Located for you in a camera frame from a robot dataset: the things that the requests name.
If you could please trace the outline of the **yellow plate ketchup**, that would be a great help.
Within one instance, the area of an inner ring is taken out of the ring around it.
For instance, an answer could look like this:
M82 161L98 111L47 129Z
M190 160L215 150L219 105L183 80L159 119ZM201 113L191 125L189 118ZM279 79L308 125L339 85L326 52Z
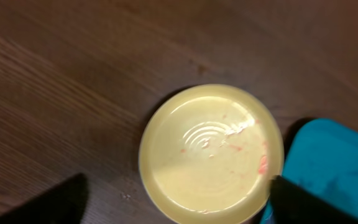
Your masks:
M229 85L199 85L167 100L139 145L139 173L154 205L176 223L243 223L283 169L270 111Z

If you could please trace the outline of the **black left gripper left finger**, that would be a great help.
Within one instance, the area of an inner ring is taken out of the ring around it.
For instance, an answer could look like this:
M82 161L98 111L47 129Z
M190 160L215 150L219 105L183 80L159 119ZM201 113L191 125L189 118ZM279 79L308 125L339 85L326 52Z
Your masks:
M88 199L88 179L79 173L0 215L0 224L80 224Z

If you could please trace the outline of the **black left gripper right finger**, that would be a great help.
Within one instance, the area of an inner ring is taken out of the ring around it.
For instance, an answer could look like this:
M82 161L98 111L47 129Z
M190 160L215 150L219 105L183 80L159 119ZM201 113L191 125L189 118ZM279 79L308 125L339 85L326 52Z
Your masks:
M348 223L358 218L276 175L270 181L270 204L276 223Z

